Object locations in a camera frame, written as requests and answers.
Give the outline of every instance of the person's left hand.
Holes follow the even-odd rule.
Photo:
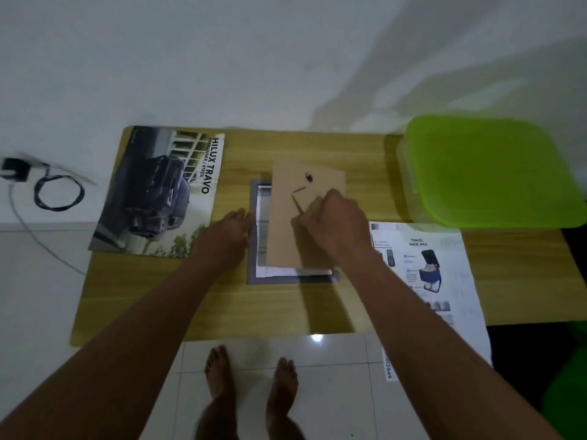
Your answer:
[[[243,208],[231,211],[202,232],[185,263],[217,274],[234,269],[245,257],[246,233],[254,224],[253,212],[245,214]]]

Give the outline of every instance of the tiled floor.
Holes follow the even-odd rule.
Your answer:
[[[88,231],[42,231],[39,238],[85,270]],[[0,232],[0,419],[75,349],[68,346],[83,277],[51,258],[23,232]],[[297,364],[290,412],[308,439],[426,439],[405,393],[385,382],[374,334],[223,341],[238,392],[242,440],[267,438],[265,403],[279,357]],[[215,341],[184,343],[142,439],[191,439],[210,397],[202,372]]]
[[[204,362],[218,344],[182,345],[143,439],[194,438],[200,414],[211,400]],[[385,381],[375,334],[224,340],[223,344],[234,370],[242,440],[267,437],[265,403],[280,356],[297,365],[300,385],[290,415],[306,438],[428,438],[401,386]]]

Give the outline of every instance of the wood grain surface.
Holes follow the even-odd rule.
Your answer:
[[[226,134],[213,221],[247,207],[250,180],[270,178],[275,160],[297,160],[346,171],[347,196],[358,201],[370,221],[409,222],[396,159],[401,136],[198,130]],[[116,165],[128,134],[127,129]],[[587,288],[559,230],[467,232],[463,237],[488,325],[587,319]],[[93,253],[71,344],[83,345],[179,263]],[[206,296],[186,340],[372,329],[344,275],[338,284],[247,286],[243,263]]]

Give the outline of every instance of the green lid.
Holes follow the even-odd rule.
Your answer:
[[[587,205],[543,129],[510,119],[424,115],[406,131],[424,210],[455,228],[571,228]]]

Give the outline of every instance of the bare foot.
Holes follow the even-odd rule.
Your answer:
[[[236,399],[230,361],[224,346],[218,346],[210,351],[204,374],[206,374],[208,388],[213,399],[217,399],[221,395]]]
[[[273,386],[267,400],[265,424],[270,430],[277,417],[285,417],[294,404],[297,393],[297,373],[292,360],[280,358],[273,376]]]

